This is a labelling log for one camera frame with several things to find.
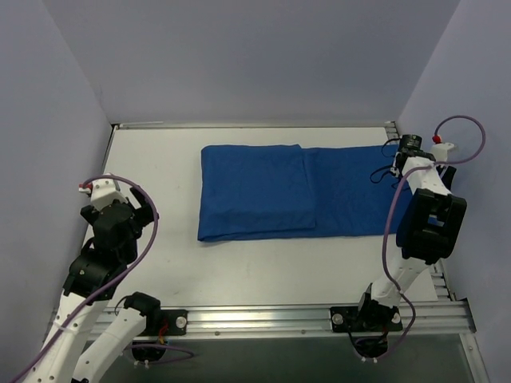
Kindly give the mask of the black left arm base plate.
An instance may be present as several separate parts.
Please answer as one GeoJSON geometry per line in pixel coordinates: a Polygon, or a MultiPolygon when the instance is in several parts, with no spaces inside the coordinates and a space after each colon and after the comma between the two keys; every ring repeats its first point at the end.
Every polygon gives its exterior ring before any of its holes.
{"type": "Polygon", "coordinates": [[[187,333],[188,311],[163,309],[149,314],[141,336],[167,337],[184,336],[187,333]]]}

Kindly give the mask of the aluminium front rail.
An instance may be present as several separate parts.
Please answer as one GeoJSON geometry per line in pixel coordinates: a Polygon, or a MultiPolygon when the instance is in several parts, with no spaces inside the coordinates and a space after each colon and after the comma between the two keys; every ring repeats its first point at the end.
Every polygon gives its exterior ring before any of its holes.
{"type": "MultiPolygon", "coordinates": [[[[409,336],[472,334],[475,325],[465,302],[426,302],[399,308],[409,336]]],[[[188,307],[185,334],[173,341],[260,340],[285,338],[345,338],[336,333],[328,305],[188,307]]]]}

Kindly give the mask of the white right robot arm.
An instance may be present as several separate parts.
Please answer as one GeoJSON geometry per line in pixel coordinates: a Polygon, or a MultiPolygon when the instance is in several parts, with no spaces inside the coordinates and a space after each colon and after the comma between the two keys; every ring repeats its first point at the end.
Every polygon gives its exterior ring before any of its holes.
{"type": "Polygon", "coordinates": [[[454,148],[434,137],[430,151],[421,148],[422,138],[404,135],[390,173],[405,182],[411,200],[396,231],[400,250],[389,262],[382,258],[383,276],[371,283],[355,308],[355,320],[363,329],[399,321],[398,304],[415,279],[429,266],[451,256],[464,219],[467,202],[452,194],[457,169],[446,165],[454,148]]]}

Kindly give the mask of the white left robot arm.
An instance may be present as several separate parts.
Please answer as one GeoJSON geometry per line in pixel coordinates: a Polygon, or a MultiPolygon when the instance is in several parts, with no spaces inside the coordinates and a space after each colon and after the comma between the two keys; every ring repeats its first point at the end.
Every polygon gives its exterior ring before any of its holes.
{"type": "Polygon", "coordinates": [[[156,239],[159,213],[133,181],[106,173],[87,179],[79,191],[89,197],[80,214],[93,235],[69,266],[43,347],[14,382],[72,380],[93,325],[156,239]]]}

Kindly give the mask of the blue surgical wrap cloth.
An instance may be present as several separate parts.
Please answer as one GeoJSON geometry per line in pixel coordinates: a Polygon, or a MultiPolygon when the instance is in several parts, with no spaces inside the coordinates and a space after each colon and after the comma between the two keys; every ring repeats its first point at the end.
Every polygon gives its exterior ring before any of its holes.
{"type": "Polygon", "coordinates": [[[377,146],[209,145],[200,164],[204,243],[382,235],[397,186],[371,182],[377,146]]]}

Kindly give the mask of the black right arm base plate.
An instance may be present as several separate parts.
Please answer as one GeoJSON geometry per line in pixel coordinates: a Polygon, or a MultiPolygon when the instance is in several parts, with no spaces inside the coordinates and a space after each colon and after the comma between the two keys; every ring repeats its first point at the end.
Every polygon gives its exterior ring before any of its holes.
{"type": "Polygon", "coordinates": [[[329,314],[334,333],[383,333],[403,330],[397,308],[383,307],[360,311],[357,306],[331,306],[329,314]]]}

